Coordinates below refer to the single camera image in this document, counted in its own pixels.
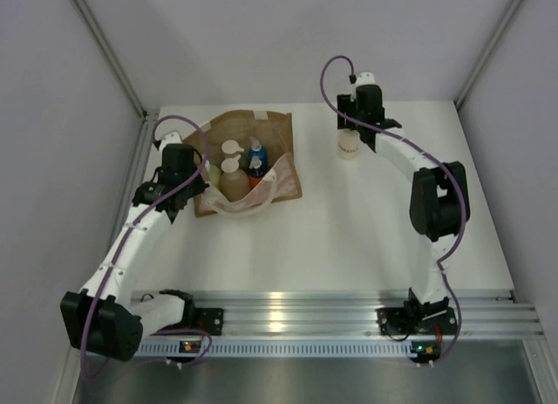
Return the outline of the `white round cap bottle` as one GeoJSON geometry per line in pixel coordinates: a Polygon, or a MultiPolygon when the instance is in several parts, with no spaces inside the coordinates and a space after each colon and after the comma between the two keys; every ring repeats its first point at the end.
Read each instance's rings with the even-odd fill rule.
{"type": "Polygon", "coordinates": [[[357,130],[343,129],[338,132],[337,155],[343,160],[353,160],[360,153],[360,139],[357,130]]]}

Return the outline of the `burlap canvas tote bag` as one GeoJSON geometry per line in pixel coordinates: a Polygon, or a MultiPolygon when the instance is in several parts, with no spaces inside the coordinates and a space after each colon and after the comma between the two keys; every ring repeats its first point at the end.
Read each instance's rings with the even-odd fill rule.
{"type": "Polygon", "coordinates": [[[248,216],[272,202],[303,196],[294,159],[291,113],[232,110],[201,127],[207,140],[191,134],[183,142],[204,152],[209,145],[209,184],[194,198],[197,217],[248,216]]]}

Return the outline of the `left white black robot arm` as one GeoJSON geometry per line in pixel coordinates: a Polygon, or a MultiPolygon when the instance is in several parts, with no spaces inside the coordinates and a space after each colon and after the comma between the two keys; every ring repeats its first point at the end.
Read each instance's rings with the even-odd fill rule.
{"type": "Polygon", "coordinates": [[[145,337],[173,328],[191,332],[197,322],[193,297],[165,289],[133,305],[132,296],[157,242],[189,199],[208,187],[197,168],[200,152],[184,143],[161,147],[162,161],[153,177],[136,189],[126,222],[93,276],[60,304],[71,346],[128,361],[145,337]]]}

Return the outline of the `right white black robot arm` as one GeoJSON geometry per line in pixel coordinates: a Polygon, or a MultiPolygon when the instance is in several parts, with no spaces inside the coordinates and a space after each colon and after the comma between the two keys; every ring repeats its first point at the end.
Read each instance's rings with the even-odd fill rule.
{"type": "Polygon", "coordinates": [[[390,162],[411,187],[417,264],[403,304],[380,310],[381,333],[396,341],[443,328],[456,333],[445,262],[459,246],[470,217],[465,167],[459,161],[441,162],[410,141],[401,124],[386,117],[383,94],[375,84],[337,95],[337,110],[338,129],[390,162]]]}

